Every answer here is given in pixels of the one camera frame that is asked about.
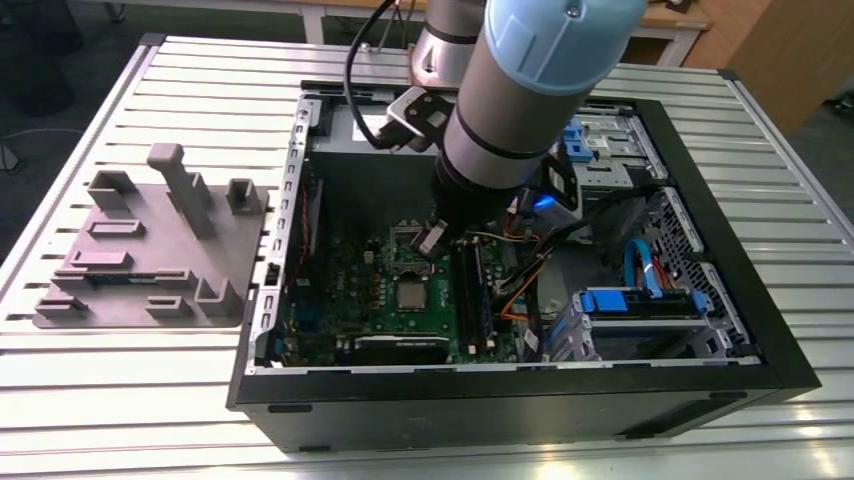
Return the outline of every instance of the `ram slot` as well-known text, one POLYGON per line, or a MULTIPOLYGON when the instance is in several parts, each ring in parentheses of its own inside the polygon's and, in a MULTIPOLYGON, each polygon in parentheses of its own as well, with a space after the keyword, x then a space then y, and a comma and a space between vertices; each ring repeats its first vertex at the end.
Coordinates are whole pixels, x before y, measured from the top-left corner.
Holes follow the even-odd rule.
POLYGON ((452 248, 451 273, 459 351, 474 355, 494 345, 490 290, 476 239, 452 248))

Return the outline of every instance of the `worktable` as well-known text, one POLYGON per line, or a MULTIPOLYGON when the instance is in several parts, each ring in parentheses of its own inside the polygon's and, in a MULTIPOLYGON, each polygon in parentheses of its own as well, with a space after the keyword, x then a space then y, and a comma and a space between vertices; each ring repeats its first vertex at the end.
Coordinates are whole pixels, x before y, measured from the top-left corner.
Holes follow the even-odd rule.
MULTIPOLYGON (((300 81, 339 80, 346 55, 336 46, 156 35, 146 43, 0 269, 0 474, 854 476, 854 230, 739 82, 711 70, 621 66, 594 94, 666 106, 823 383, 789 403, 674 439, 286 456, 224 408, 238 328, 39 330, 33 305, 83 226, 95 172, 162 183, 144 165, 148 145, 175 142, 208 185, 247 177, 275 189, 300 81)), ((404 84, 406 65, 400 50, 360 54, 355 81, 404 84)))
MULTIPOLYGON (((83 0, 103 3, 101 0, 83 0)), ((371 16, 379 5, 379 0, 124 0, 121 3, 138 5, 158 5, 167 7, 212 8, 220 10, 246 10, 254 12, 291 13, 303 17, 306 28, 306 42, 323 45, 323 18, 371 16)), ((412 21, 424 21, 427 0, 415 0, 412 21)), ((121 15, 113 4, 104 3, 113 20, 121 15)), ((400 9, 406 16, 410 0, 400 1, 400 9)), ((392 9, 382 18, 390 19, 392 9)), ((691 51, 699 34, 713 25, 709 16, 698 6, 686 14, 674 12, 665 4, 651 4, 641 19, 641 26, 633 37, 667 40, 667 46, 658 59, 658 65, 678 67, 691 51)))

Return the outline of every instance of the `green motherboard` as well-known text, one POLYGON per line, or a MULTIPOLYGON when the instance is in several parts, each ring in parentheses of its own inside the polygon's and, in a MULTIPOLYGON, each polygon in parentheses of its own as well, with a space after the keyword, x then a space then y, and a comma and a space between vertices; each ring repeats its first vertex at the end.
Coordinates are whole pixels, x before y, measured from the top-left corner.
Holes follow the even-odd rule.
MULTIPOLYGON (((447 339, 447 363, 515 361, 514 325, 503 325, 492 334, 490 348, 460 345, 451 259, 430 263, 411 250, 408 242, 419 230, 404 222, 387 237, 362 241, 334 237, 328 255, 312 258, 311 276, 320 285, 314 286, 314 296, 287 309, 290 336, 296 339, 290 342, 290 365, 338 365, 342 341, 366 336, 447 339)), ((506 274, 503 245, 487 238, 476 241, 483 278, 491 286, 506 274)))

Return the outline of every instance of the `open computer tower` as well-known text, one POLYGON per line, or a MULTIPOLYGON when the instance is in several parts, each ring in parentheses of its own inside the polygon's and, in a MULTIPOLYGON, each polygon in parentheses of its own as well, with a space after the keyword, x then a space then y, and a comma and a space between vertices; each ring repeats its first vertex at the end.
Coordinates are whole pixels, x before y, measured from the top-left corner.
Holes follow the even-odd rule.
MULTIPOLYGON (((819 386, 658 102, 590 98, 567 125, 582 210, 661 189, 598 215, 507 301, 550 199, 424 261, 407 243, 436 150, 375 151, 340 86, 303 90, 228 396, 286 452, 673 436, 819 386)), ((358 87, 368 122, 404 90, 358 87)))

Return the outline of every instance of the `floor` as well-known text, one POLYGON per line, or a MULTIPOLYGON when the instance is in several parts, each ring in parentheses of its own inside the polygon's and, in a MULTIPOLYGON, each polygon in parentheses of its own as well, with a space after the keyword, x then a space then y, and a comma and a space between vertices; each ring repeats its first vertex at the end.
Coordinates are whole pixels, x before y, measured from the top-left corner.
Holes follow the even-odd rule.
MULTIPOLYGON (((302 19, 296 15, 271 15, 255 12, 199 10, 128 6, 127 20, 112 24, 99 4, 71 3, 73 15, 85 37, 85 48, 60 59, 76 94, 75 105, 61 113, 43 118, 17 114, 0 103, 0 136, 32 128, 84 130, 100 102, 124 68, 138 41, 146 32, 164 32, 200 37, 226 37, 250 40, 303 42, 302 19)), ((346 45, 360 25, 360 20, 327 18, 327 43, 346 45)), ((380 24, 372 32, 379 41, 380 24)), ((420 25, 410 29, 410 41, 420 25)), ((395 30, 390 45, 403 39, 395 30)), ((63 167, 77 141, 73 133, 35 133, 9 140, 24 167, 13 176, 0 173, 0 262, 15 244, 39 206, 53 178, 63 167)), ((803 129, 793 136, 791 144, 805 158, 815 176, 850 218, 854 218, 854 119, 833 115, 822 108, 803 129)))

